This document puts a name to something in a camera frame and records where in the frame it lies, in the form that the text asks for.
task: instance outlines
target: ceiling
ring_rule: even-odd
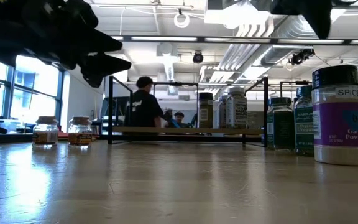
[[[111,36],[119,35],[169,35],[169,36],[234,36],[237,29],[227,29],[222,24],[204,23],[206,0],[160,0],[161,5],[193,6],[193,10],[183,10],[192,13],[190,23],[186,28],[174,24],[176,9],[152,8],[116,8],[100,7],[97,4],[151,4],[150,0],[88,0],[94,4],[93,11],[99,18],[98,30]],[[358,11],[346,11],[331,27],[330,38],[358,38]],[[274,17],[275,29],[285,19],[283,16]],[[128,72],[128,81],[136,81],[140,76],[150,76],[154,80],[164,79],[164,65],[157,58],[158,43],[124,42],[123,50],[112,52],[132,62]],[[200,79],[200,69],[203,65],[217,66],[223,59],[229,44],[198,44],[173,43],[177,48],[179,59],[173,64],[175,79],[181,82],[197,82]],[[195,51],[204,55],[202,64],[192,62]],[[286,68],[287,59],[278,63],[265,74],[269,83],[279,83],[290,80],[311,80],[311,72],[317,68],[340,63],[358,61],[358,46],[315,46],[316,56],[311,57],[293,70]]]

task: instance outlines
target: security camera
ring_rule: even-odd
[[[193,62],[194,63],[201,63],[204,60],[204,56],[200,51],[194,53]]]

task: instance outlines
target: wooden table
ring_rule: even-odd
[[[0,223],[358,223],[358,167],[238,144],[0,146]]]

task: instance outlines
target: man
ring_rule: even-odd
[[[178,111],[175,113],[174,116],[175,116],[175,121],[180,128],[188,128],[188,125],[183,123],[183,118],[185,117],[185,115],[182,112]],[[165,127],[166,128],[177,128],[177,126],[174,125],[173,122],[167,122],[165,124]]]
[[[158,127],[161,128],[163,112],[157,99],[150,94],[153,80],[150,77],[140,77],[136,82],[138,90],[133,95],[132,127]]]

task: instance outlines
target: spice jar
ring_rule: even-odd
[[[199,93],[198,95],[198,127],[213,128],[214,95]]]
[[[300,156],[314,156],[313,105],[311,85],[296,89],[295,114],[295,152]]]
[[[73,116],[68,128],[69,147],[88,147],[92,141],[90,117]]]
[[[243,88],[233,87],[229,90],[226,112],[228,128],[247,128],[247,98]]]
[[[358,166],[358,70],[339,65],[313,72],[314,159]]]
[[[57,145],[59,129],[54,116],[39,116],[33,129],[33,147],[50,148]]]
[[[219,128],[226,128],[226,103],[229,96],[222,95],[219,98]]]
[[[267,111],[267,147],[274,150],[293,150],[295,130],[291,98],[278,97],[268,99]]]

